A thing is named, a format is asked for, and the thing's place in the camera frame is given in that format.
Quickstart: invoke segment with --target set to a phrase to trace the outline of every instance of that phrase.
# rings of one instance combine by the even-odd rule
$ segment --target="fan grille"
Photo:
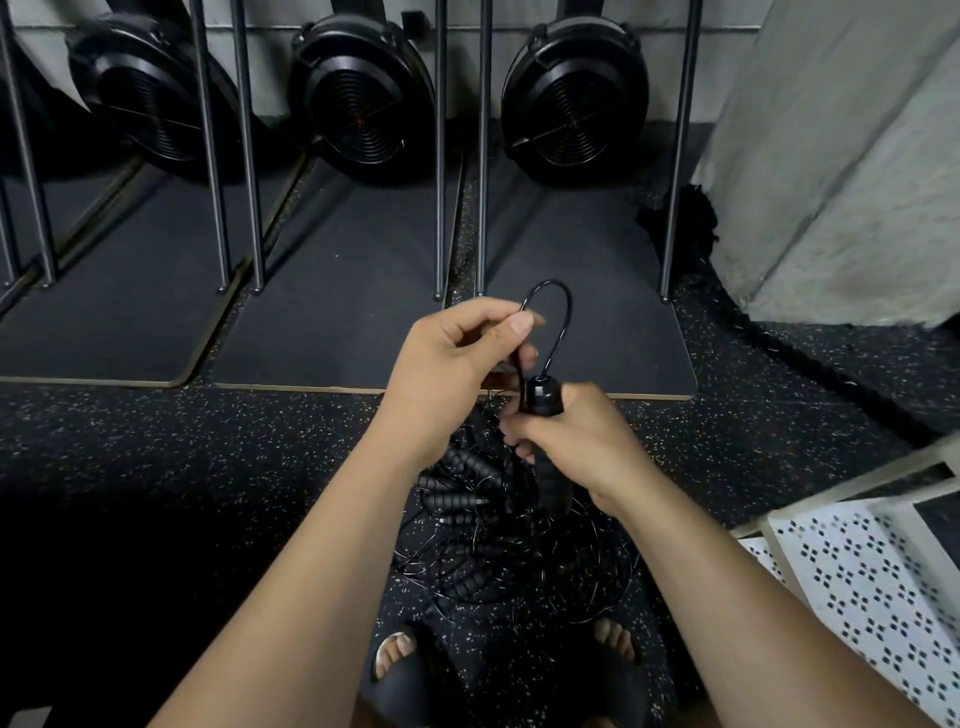
[[[529,138],[552,164],[584,164],[611,143],[621,102],[609,79],[588,70],[568,73],[537,99]]]
[[[155,154],[188,161],[202,152],[198,110],[153,76],[112,69],[101,80],[100,98],[112,121]]]
[[[317,84],[311,109],[318,131],[344,157],[382,164],[403,146],[401,104],[361,71],[333,71]]]

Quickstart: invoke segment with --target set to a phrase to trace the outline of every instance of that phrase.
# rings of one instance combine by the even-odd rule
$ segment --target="hand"
[[[543,319],[520,304],[485,296],[417,321],[407,334],[374,423],[400,433],[421,468],[437,462],[482,388],[517,389],[516,373],[492,373],[519,349],[532,369],[527,336]]]
[[[517,414],[518,400],[503,408],[500,429],[516,454],[533,461],[533,443],[560,471],[590,491],[597,507],[618,517],[629,489],[663,478],[634,432],[595,384],[565,383],[564,413],[556,417]]]

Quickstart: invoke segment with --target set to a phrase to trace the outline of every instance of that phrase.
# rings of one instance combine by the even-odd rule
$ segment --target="perforated panel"
[[[820,620],[931,718],[957,728],[957,615],[889,507],[837,503],[770,523]]]
[[[770,571],[777,579],[780,580],[780,583],[786,586],[786,581],[783,579],[783,572],[780,570],[780,566],[777,564],[777,559],[774,558],[774,555],[770,553],[770,548],[767,545],[767,540],[762,536],[756,536],[750,539],[740,539],[740,545],[754,554],[754,557],[758,560],[760,565]]]

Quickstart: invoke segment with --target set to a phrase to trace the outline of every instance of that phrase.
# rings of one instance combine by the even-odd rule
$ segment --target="person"
[[[476,298],[413,325],[366,433],[152,728],[389,724],[357,686],[386,684],[420,649],[415,635],[392,635],[362,674],[411,484],[444,454],[481,388],[516,387],[492,373],[499,362],[519,350],[524,370],[533,366],[527,338],[541,323],[517,303]],[[505,440],[528,459],[536,443],[623,524],[700,672],[714,725],[932,725],[657,468],[597,387],[565,384],[563,399],[551,419],[507,405]],[[636,659],[619,625],[592,629],[621,660]]]

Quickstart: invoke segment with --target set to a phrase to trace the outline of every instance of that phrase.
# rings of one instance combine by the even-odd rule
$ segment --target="speckled black floor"
[[[650,138],[664,147],[662,134]],[[469,179],[455,299],[471,281],[475,169]],[[664,185],[650,173],[641,191],[653,199]],[[745,522],[909,451],[857,408],[743,344],[708,301],[694,286],[677,292],[700,395],[620,406],[654,458],[721,522]],[[230,320],[181,389],[0,387],[0,663],[9,675],[0,716],[53,703],[73,716],[92,711],[98,725],[143,725],[369,422],[373,397],[210,386],[209,361]],[[778,331],[935,426],[960,426],[955,333]],[[420,615],[412,590],[390,581],[378,630]],[[686,701],[695,674],[656,591],[636,579],[613,613],[641,637],[656,715]],[[465,724],[542,723],[556,646],[547,633],[429,619],[471,695]]]

